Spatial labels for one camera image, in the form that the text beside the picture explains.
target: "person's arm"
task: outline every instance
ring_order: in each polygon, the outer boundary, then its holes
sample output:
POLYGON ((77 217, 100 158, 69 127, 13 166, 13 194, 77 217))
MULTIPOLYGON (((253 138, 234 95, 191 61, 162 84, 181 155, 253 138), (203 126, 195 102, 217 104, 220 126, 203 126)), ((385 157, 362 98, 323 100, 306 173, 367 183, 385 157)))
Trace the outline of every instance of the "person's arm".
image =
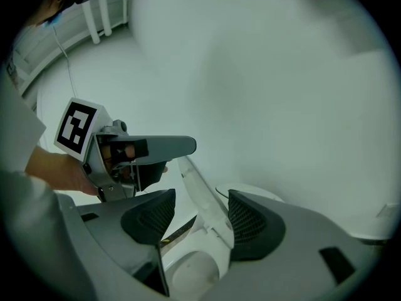
POLYGON ((96 188, 86 178, 80 163, 67 154, 49 153, 36 146, 25 172, 46 181, 55 190, 98 194, 96 188))

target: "cable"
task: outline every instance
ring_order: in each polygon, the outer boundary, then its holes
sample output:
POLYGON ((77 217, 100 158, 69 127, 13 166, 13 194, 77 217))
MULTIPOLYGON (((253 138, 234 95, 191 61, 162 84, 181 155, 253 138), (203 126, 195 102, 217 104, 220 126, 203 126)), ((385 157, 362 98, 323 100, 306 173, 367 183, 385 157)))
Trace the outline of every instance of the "cable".
POLYGON ((56 33, 56 28, 54 26, 52 26, 53 28, 53 33, 55 34, 55 39, 57 42, 58 47, 60 48, 60 50, 63 52, 63 54, 65 55, 65 58, 67 59, 67 68, 68 68, 68 75, 70 76, 70 82, 71 82, 71 88, 73 90, 73 94, 75 98, 78 98, 78 93, 76 92, 76 88, 75 88, 75 84, 73 82, 73 77, 71 76, 71 70, 70 70, 70 59, 68 58, 67 53, 65 52, 64 48, 62 47, 61 43, 58 41, 58 37, 57 37, 57 33, 56 33))

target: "toilet lid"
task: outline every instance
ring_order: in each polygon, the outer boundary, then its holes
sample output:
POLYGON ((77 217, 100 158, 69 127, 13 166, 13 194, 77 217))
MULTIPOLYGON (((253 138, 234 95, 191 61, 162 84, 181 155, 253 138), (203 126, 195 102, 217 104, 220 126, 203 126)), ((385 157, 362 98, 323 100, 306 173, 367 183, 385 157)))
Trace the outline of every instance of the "toilet lid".
POLYGON ((180 157, 177 160, 185 188, 198 209, 198 216, 201 217, 204 228, 207 231, 214 229, 226 245, 232 248, 234 233, 227 208, 188 157, 180 157))

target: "white ceiling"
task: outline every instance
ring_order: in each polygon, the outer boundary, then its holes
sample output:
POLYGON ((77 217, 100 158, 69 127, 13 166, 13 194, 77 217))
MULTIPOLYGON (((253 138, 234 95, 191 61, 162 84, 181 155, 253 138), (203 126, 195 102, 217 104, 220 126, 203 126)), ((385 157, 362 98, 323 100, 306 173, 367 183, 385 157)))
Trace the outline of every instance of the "white ceiling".
MULTIPOLYGON (((102 35, 99 0, 90 0, 90 4, 96 30, 102 35)), ((122 24, 123 0, 107 0, 107 5, 112 28, 122 24)), ((54 27, 64 48, 69 48, 90 36, 81 5, 74 4, 63 11, 54 27)), ((32 26, 23 29, 14 42, 13 56, 19 76, 19 92, 23 94, 34 78, 60 54, 61 50, 56 43, 52 26, 32 26)))

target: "white toilet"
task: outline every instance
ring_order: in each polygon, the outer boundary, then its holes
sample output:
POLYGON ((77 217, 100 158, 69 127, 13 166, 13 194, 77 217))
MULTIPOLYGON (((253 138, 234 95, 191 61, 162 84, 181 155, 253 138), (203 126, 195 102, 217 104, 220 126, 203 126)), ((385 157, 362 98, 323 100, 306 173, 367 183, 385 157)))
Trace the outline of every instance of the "white toilet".
MULTIPOLYGON (((227 273, 234 233, 228 219, 228 199, 210 189, 187 157, 179 158, 178 163, 198 215, 189 234, 162 257, 162 263, 170 297, 196 301, 227 273)), ((228 189, 263 192, 244 184, 219 187, 227 197, 228 189)))

